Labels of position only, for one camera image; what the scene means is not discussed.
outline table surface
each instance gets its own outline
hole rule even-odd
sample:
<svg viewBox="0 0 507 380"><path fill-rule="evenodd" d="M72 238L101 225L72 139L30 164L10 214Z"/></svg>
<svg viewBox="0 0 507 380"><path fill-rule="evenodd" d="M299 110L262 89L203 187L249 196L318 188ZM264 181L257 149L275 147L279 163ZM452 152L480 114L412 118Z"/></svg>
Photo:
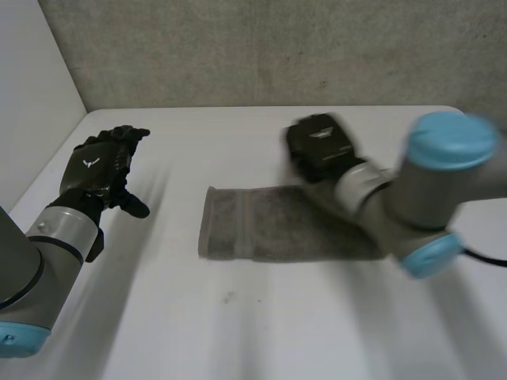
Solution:
<svg viewBox="0 0 507 380"><path fill-rule="evenodd" d="M424 107L102 110L69 136L11 212L23 230L58 193L74 146L131 124L139 144L128 188L151 207L103 216L105 251L86 264L39 355L0 361L15 379L500 379L507 373L507 275L460 258L431 279L393 260L263 264L197 254L208 186L292 181L280 130L336 112L364 154L395 165ZM507 203L463 207L467 243L507 259Z"/></svg>

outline cable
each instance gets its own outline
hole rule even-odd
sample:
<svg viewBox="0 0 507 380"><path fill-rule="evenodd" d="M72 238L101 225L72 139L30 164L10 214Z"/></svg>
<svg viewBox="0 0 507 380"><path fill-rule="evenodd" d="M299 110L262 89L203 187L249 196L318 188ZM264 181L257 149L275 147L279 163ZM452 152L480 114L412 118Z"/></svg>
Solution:
<svg viewBox="0 0 507 380"><path fill-rule="evenodd" d="M507 260L493 259L491 257L479 255L478 253L476 253L475 251L472 251L469 248L465 248L465 250L463 251L463 254L465 254L465 255L467 255L469 257L472 257L473 259L482 261L483 263L487 263L487 264L491 264L491 265L496 265L498 267L507 268Z"/></svg>

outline concrete wall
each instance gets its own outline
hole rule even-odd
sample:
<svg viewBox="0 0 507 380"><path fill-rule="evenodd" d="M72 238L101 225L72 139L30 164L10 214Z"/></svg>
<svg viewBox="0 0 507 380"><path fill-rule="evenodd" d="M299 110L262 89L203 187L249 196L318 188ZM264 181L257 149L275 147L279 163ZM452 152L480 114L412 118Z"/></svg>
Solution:
<svg viewBox="0 0 507 380"><path fill-rule="evenodd" d="M507 121L503 0L40 3L90 111L441 104Z"/></svg>
<svg viewBox="0 0 507 380"><path fill-rule="evenodd" d="M12 208L85 114L37 1L1 0L0 206Z"/></svg>

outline gray towel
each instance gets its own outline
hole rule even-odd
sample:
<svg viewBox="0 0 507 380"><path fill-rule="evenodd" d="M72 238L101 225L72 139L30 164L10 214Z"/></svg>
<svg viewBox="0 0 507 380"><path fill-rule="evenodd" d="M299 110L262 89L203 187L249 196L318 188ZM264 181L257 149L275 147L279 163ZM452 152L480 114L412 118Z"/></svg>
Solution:
<svg viewBox="0 0 507 380"><path fill-rule="evenodd" d="M284 263L383 258L362 230L321 211L292 186L209 188L199 256Z"/></svg>

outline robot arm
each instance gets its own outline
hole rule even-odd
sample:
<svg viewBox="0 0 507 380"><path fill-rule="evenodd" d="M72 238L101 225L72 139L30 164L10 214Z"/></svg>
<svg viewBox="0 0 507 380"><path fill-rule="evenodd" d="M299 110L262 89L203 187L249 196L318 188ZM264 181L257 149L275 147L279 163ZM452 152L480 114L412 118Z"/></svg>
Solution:
<svg viewBox="0 0 507 380"><path fill-rule="evenodd" d="M438 112L420 118L398 176L357 157L350 137L329 115L300 120L287 141L311 198L336 215L341 210L416 278L469 252L448 229L461 203L507 196L507 142L476 116Z"/></svg>
<svg viewBox="0 0 507 380"><path fill-rule="evenodd" d="M149 131L103 131L76 147L49 204L24 235L0 208L0 358L36 354L67 299L81 266L104 248L102 211L120 206L137 218L148 207L126 189L137 143Z"/></svg>

